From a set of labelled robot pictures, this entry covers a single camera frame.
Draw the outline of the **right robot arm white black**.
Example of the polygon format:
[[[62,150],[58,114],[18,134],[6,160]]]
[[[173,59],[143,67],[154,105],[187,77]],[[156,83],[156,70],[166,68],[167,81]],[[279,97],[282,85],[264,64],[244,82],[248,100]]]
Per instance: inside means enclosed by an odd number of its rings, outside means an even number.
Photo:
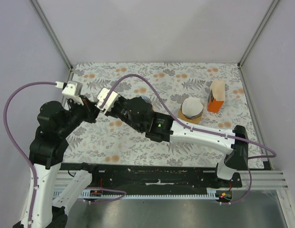
[[[153,110],[142,97],[108,98],[101,106],[106,115],[120,119],[154,142],[181,142],[215,149],[223,154],[213,175],[214,184],[226,186],[237,171],[248,168],[248,143],[244,127],[216,129],[185,122]]]

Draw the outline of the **blue plastic dripper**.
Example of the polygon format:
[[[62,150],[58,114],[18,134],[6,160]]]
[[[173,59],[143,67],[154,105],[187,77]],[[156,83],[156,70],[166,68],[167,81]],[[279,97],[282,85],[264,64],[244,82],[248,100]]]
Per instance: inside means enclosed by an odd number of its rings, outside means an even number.
[[[150,100],[150,98],[149,97],[147,97],[147,96],[144,96],[144,95],[141,95],[140,96],[146,103],[151,103],[151,100]]]

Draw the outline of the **coffee filter box orange black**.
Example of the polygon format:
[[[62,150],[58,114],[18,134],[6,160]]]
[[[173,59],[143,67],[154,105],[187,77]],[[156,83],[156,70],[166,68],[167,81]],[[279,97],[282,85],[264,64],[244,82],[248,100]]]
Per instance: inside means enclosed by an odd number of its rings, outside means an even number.
[[[210,86],[210,93],[207,102],[209,112],[218,113],[225,102],[226,82],[224,80],[214,80]]]

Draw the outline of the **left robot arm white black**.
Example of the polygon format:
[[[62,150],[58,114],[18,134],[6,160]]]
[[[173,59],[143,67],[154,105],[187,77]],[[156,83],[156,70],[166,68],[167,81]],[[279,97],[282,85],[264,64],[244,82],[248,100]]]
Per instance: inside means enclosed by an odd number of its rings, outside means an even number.
[[[58,101],[50,101],[40,108],[39,127],[29,147],[29,161],[35,169],[31,173],[29,196],[24,217],[15,228],[63,228],[70,209],[88,186],[96,186],[100,175],[96,165],[82,163],[62,193],[54,198],[55,181],[68,148],[67,137],[82,123],[95,123],[99,109],[86,96],[68,99],[66,110]]]

